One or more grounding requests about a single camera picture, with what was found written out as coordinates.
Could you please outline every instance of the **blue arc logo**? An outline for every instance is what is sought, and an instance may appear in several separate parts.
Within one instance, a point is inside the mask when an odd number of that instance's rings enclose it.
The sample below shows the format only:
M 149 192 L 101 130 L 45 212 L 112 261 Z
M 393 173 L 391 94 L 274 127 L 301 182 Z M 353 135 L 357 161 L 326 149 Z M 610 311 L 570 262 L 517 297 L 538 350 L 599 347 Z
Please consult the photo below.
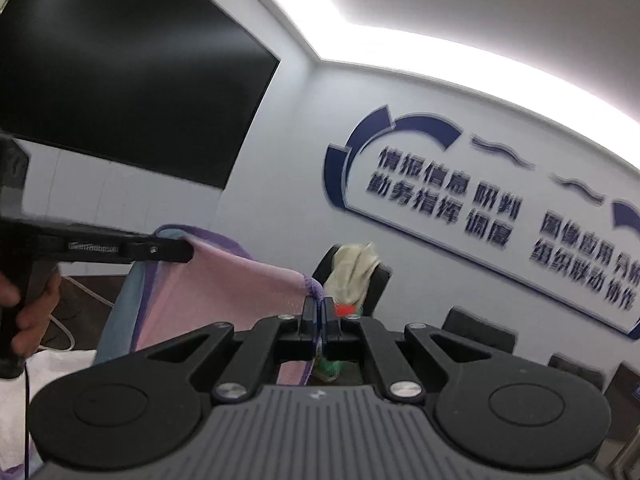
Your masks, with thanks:
M 329 202 L 338 209 L 348 209 L 347 181 L 356 156 L 375 139 L 398 132 L 419 132 L 435 140 L 445 151 L 462 135 L 453 124 L 443 119 L 411 114 L 392 119 L 383 106 L 370 113 L 355 127 L 344 146 L 330 144 L 324 156 L 324 190 Z

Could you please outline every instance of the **ceiling light strip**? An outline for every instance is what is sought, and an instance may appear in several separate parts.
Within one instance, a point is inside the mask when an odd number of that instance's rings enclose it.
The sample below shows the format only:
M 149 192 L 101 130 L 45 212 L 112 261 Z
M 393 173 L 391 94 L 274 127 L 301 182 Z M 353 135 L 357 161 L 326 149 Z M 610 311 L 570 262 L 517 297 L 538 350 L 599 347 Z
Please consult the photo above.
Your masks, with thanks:
M 330 0 L 274 0 L 320 59 L 413 73 L 531 110 L 640 169 L 640 124 L 542 70 L 471 46 L 348 23 Z

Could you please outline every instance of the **black screen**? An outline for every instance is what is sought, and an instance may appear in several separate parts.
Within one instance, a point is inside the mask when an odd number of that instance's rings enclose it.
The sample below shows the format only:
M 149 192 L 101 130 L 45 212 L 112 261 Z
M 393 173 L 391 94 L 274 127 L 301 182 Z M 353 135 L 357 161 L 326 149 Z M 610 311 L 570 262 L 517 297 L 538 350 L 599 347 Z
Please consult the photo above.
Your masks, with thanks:
M 210 0 L 9 0 L 0 128 L 224 187 L 277 65 Z

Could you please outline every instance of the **finger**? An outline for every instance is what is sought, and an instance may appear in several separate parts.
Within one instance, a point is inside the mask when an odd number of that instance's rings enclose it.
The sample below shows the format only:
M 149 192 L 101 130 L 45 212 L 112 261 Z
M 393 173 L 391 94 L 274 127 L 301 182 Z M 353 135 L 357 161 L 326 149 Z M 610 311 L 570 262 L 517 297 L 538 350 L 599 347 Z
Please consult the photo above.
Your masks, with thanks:
M 20 290 L 0 272 L 0 306 L 15 306 L 20 301 Z
M 11 348 L 15 354 L 24 357 L 30 357 L 35 354 L 48 326 L 49 318 L 28 330 L 18 332 L 11 341 Z
M 42 295 L 18 313 L 15 323 L 20 330 L 27 330 L 45 321 L 49 322 L 49 314 L 60 301 L 60 281 L 60 275 L 54 274 L 47 282 Z

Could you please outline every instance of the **black office chair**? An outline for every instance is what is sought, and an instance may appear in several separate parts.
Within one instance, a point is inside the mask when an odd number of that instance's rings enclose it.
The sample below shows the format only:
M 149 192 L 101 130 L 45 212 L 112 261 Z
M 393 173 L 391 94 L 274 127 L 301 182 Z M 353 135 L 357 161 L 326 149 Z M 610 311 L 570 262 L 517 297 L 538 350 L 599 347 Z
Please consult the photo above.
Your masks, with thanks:
M 318 280 L 321 285 L 324 285 L 324 282 L 326 282 L 332 270 L 334 270 L 334 255 L 340 247 L 341 245 L 334 245 L 329 249 L 327 254 L 324 255 L 316 267 L 313 279 Z M 373 316 L 373 311 L 375 310 L 378 301 L 380 301 L 380 296 L 382 296 L 382 293 L 385 291 L 386 284 L 388 283 L 389 278 L 391 278 L 391 274 L 391 269 L 383 264 L 378 264 L 376 269 L 373 271 L 369 280 L 367 295 L 362 303 L 363 316 Z
M 602 391 L 604 387 L 604 373 L 596 368 L 588 368 L 561 354 L 553 354 L 551 359 L 549 359 L 548 366 L 581 377 L 585 381 L 589 381 L 600 391 Z
M 442 329 L 496 350 L 513 353 L 517 334 L 455 306 L 447 314 Z

